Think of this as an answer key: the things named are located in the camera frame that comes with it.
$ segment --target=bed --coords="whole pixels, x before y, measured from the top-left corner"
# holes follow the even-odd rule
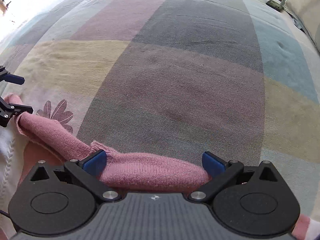
[[[320,220],[320,56],[267,1],[47,0],[0,45],[26,80],[2,82],[2,96],[47,118],[62,106],[66,130],[123,153],[270,160]],[[17,133],[1,133],[5,209],[29,141],[12,154]]]

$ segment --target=metal bolt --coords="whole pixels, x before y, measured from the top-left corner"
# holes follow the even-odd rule
[[[115,199],[116,197],[118,197],[118,195],[119,194],[113,190],[106,191],[102,194],[102,196],[106,199]]]
[[[207,195],[202,191],[194,191],[190,194],[193,199],[201,200],[204,199]]]

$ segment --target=yellow fabric patch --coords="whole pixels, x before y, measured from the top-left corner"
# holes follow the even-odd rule
[[[320,106],[265,78],[265,148],[320,163]]]
[[[16,75],[24,91],[59,89],[94,96],[129,41],[47,41],[34,46]]]

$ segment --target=ribbed gray panel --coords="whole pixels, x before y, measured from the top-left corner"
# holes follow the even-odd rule
[[[48,239],[19,233],[12,240]],[[245,240],[229,232],[203,204],[186,201],[182,194],[129,193],[117,203],[103,204],[84,227],[50,240]],[[293,240],[290,235],[274,240]]]

